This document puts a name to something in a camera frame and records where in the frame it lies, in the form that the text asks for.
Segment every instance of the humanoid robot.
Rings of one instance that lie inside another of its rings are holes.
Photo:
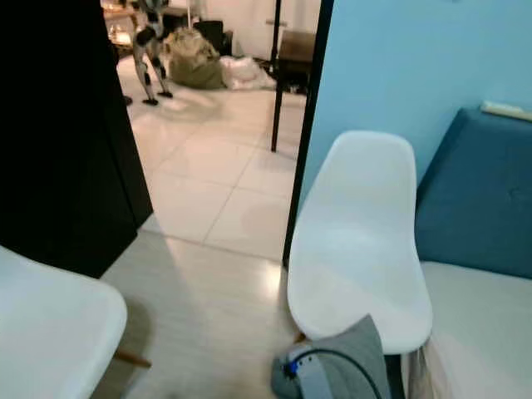
[[[169,32],[163,27],[160,13],[162,8],[168,5],[168,1],[169,0],[138,1],[140,8],[148,16],[148,23],[143,29],[135,34],[135,39],[133,40],[133,57],[135,58],[136,74],[148,96],[148,98],[142,102],[150,106],[156,106],[159,102],[155,99],[151,89],[148,66],[143,60],[145,53],[148,55],[150,63],[157,75],[157,79],[163,89],[163,91],[157,94],[167,98],[173,97],[166,85],[166,69],[162,61],[159,59],[161,43],[169,34]]]

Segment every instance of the gray fabric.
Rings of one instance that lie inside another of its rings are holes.
[[[532,278],[532,123],[461,110],[417,202],[420,259]]]
[[[332,349],[355,359],[367,370],[367,373],[376,383],[381,396],[390,398],[381,339],[371,317],[366,316],[359,323],[336,337],[307,342],[306,344],[313,348]],[[315,356],[319,357],[327,373],[329,386],[335,398],[375,398],[366,378],[351,363],[328,354]],[[283,399],[302,398],[297,380],[290,380],[283,374],[283,364],[286,357],[287,354],[285,353],[273,361],[273,392],[277,397]]]

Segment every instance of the black wardrobe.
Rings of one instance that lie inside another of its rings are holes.
[[[152,212],[102,10],[29,11],[2,67],[0,244],[100,277]]]

